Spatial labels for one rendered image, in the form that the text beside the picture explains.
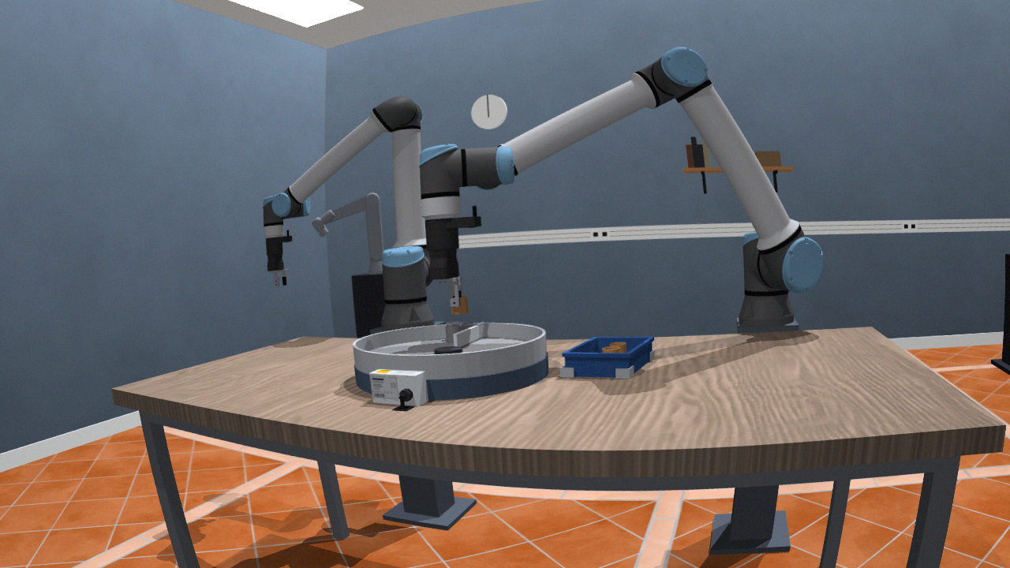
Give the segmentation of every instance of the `ceiling light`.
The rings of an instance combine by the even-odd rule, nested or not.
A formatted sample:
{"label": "ceiling light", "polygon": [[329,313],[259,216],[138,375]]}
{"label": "ceiling light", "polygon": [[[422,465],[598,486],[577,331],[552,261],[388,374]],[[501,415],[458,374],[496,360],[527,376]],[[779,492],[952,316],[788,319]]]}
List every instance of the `ceiling light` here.
{"label": "ceiling light", "polygon": [[285,21],[312,27],[351,12],[365,9],[350,0],[231,0],[235,4]]}

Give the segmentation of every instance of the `blue tray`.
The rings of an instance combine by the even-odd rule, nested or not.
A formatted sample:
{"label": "blue tray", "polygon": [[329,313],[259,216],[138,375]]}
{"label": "blue tray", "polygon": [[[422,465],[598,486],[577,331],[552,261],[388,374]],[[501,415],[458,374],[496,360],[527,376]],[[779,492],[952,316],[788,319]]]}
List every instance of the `blue tray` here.
{"label": "blue tray", "polygon": [[[593,338],[566,351],[565,366],[575,370],[577,377],[614,377],[617,369],[634,367],[637,373],[649,361],[652,340],[655,338]],[[624,342],[627,353],[602,353],[614,342]]]}

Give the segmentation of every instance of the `white baseboard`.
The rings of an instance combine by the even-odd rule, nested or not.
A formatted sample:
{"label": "white baseboard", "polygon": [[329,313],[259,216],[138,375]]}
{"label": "white baseboard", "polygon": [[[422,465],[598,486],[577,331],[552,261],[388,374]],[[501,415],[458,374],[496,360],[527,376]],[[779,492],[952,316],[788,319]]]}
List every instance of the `white baseboard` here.
{"label": "white baseboard", "polygon": [[66,452],[78,446],[84,446],[85,444],[134,429],[138,425],[140,425],[140,413],[130,412],[111,420],[84,427],[74,432],[49,438],[48,440],[42,440],[41,442],[29,444],[16,450],[4,452],[0,454],[0,471],[7,471],[8,469],[23,466],[24,464],[30,464],[36,460],[54,456],[60,452]]}
{"label": "white baseboard", "polygon": [[929,336],[925,338],[897,338],[892,342],[904,350],[937,349],[941,347],[971,347],[976,345],[1003,345],[1003,332],[991,334],[965,334],[963,336]]}
{"label": "white baseboard", "polygon": [[[963,336],[930,336],[925,338],[896,338],[892,342],[901,349],[936,349],[940,347],[969,347],[975,345],[1002,345],[1003,332],[991,334],[966,334]],[[101,440],[114,434],[119,434],[140,425],[140,413],[130,412],[111,420],[105,420],[74,432],[69,432],[29,444],[17,450],[0,454],[0,471],[6,471],[35,460],[47,458],[60,452],[83,446],[96,440]]]}

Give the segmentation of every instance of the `metal table frame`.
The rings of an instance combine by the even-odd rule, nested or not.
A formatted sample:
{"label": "metal table frame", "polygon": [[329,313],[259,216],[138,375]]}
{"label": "metal table frame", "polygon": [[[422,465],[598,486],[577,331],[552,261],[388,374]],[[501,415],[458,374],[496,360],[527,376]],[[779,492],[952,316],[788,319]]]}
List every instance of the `metal table frame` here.
{"label": "metal table frame", "polygon": [[[940,557],[943,554],[943,543],[946,540],[947,525],[950,520],[950,510],[953,506],[960,466],[960,457],[953,456],[907,462],[754,474],[649,478],[540,477],[447,470],[344,456],[260,440],[146,412],[140,412],[140,423],[150,460],[150,471],[158,488],[158,498],[162,504],[165,524],[175,551],[176,562],[180,568],[199,568],[199,564],[196,551],[193,548],[193,540],[186,524],[179,489],[176,486],[168,443],[165,438],[165,427],[277,454],[316,461],[319,464],[319,478],[326,500],[330,532],[333,539],[337,541],[343,540],[349,535],[336,478],[335,466],[337,465],[399,475],[401,489],[404,490],[404,500],[401,504],[406,505],[408,512],[412,505],[415,511],[426,510],[429,513],[437,512],[437,509],[441,508],[442,513],[449,514],[445,512],[445,509],[451,507],[458,509],[466,507],[466,510],[469,510],[473,503],[467,506],[466,502],[473,499],[456,499],[451,490],[453,481],[504,487],[588,491],[667,491],[734,487],[736,489],[734,491],[733,512],[732,515],[728,516],[736,516],[737,519],[745,518],[746,520],[734,525],[728,523],[728,517],[725,517],[722,530],[723,533],[728,533],[733,538],[730,545],[746,545],[751,547],[751,552],[754,553],[761,552],[762,547],[768,545],[778,517],[781,516],[781,524],[785,525],[785,511],[775,510],[779,485],[832,481],[834,487],[831,492],[831,505],[828,511],[820,568],[833,568],[837,561],[850,480],[917,473],[923,473],[924,476],[907,568],[939,568]],[[466,510],[463,510],[459,515],[462,516]],[[713,545],[717,540],[715,530],[717,528],[713,526]]]}

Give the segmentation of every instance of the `ceiling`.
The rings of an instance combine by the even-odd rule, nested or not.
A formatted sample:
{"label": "ceiling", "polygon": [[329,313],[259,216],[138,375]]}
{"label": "ceiling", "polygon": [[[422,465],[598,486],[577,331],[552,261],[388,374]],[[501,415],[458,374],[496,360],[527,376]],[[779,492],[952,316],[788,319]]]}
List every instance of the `ceiling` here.
{"label": "ceiling", "polygon": [[227,0],[175,1],[328,50],[415,23],[543,0],[355,0],[365,9],[312,27],[302,27]]}

